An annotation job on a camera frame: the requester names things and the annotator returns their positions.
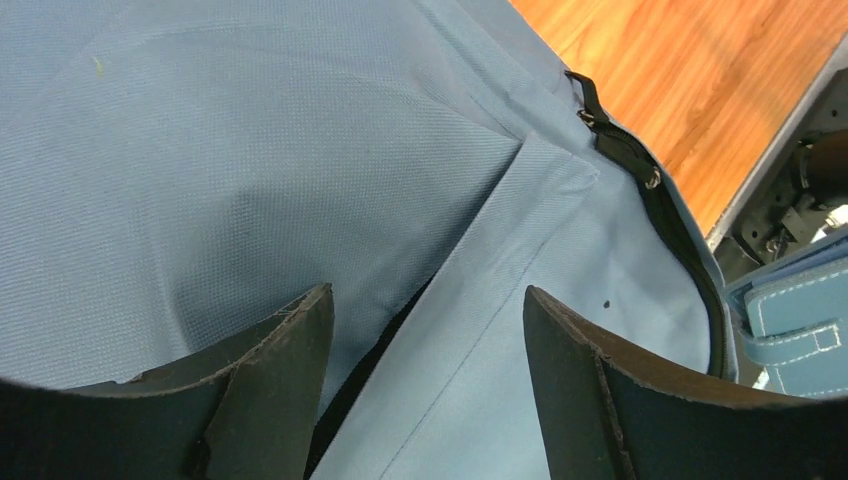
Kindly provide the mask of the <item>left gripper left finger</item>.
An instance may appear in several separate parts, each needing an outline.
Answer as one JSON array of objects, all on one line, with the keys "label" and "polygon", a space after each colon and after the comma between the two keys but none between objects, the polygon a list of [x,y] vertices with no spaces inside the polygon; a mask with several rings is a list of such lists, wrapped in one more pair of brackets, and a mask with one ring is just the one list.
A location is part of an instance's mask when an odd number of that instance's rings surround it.
[{"label": "left gripper left finger", "polygon": [[334,331],[321,284],[127,383],[1,384],[5,479],[300,479]]}]

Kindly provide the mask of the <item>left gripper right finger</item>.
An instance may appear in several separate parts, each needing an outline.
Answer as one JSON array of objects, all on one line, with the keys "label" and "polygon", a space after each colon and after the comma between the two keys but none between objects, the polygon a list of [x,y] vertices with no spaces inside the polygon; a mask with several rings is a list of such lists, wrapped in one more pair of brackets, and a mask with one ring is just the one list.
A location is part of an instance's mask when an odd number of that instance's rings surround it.
[{"label": "left gripper right finger", "polygon": [[843,479],[847,402],[693,371],[537,287],[523,307],[533,394],[554,479]]}]

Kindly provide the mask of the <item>small teal wallet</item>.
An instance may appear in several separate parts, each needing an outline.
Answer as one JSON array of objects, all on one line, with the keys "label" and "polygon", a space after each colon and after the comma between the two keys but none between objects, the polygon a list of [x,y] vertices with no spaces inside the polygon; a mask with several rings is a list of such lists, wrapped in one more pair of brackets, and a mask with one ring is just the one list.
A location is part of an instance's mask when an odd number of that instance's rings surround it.
[{"label": "small teal wallet", "polygon": [[789,396],[847,395],[847,228],[729,284],[753,387]]}]

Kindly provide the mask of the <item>blue-grey fabric backpack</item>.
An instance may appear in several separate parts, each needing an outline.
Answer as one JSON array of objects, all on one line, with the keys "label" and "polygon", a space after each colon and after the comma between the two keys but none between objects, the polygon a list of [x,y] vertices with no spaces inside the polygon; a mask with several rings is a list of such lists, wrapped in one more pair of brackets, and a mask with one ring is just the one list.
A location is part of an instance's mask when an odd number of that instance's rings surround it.
[{"label": "blue-grey fabric backpack", "polygon": [[327,284],[303,477],[546,479],[527,288],[737,376],[602,109],[506,1],[5,1],[1,384],[127,383]]}]

